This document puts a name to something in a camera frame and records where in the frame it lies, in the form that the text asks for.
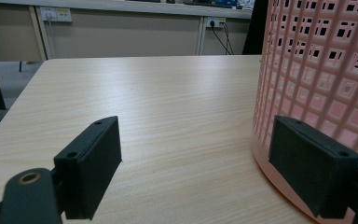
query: pink plastic lattice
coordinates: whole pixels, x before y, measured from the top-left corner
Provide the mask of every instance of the pink plastic lattice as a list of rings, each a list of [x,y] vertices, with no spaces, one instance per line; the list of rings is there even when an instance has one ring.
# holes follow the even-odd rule
[[[274,185],[310,215],[268,163],[277,114],[301,119],[358,152],[358,0],[269,1],[253,151]]]

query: black clamp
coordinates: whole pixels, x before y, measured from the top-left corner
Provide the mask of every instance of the black clamp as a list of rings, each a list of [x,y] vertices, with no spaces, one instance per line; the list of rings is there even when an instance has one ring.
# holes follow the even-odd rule
[[[358,223],[358,153],[308,124],[276,116],[269,162],[313,215],[344,218],[348,207]]]
[[[121,163],[117,117],[93,122],[55,158],[52,171],[36,168],[13,176],[0,202],[0,224],[92,220]]]

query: light wood tabletop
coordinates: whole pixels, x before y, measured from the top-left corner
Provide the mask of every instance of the light wood tabletop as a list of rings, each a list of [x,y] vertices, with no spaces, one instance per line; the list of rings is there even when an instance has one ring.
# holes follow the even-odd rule
[[[44,62],[0,124],[6,182],[118,116],[122,158],[91,223],[310,223],[251,151],[260,56]],[[64,221],[89,223],[88,220]]]

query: floor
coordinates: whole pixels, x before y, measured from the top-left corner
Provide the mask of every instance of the floor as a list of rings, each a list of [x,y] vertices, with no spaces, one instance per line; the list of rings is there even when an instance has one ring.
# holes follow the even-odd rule
[[[0,87],[7,109],[13,106],[40,65],[42,63],[23,62],[19,72],[19,62],[0,62]]]

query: electrical outlet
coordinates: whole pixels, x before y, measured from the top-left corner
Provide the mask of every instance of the electrical outlet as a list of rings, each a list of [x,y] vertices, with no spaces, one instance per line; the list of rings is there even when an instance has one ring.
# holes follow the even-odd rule
[[[42,14],[43,21],[56,21],[57,10],[55,7],[41,7],[40,13]]]
[[[214,21],[214,28],[222,28],[223,22],[226,22],[226,18],[221,17],[208,17],[206,27],[211,27],[211,21]]]
[[[43,21],[72,21],[71,9],[67,7],[41,7]]]
[[[67,7],[57,7],[57,21],[72,21],[71,9]]]

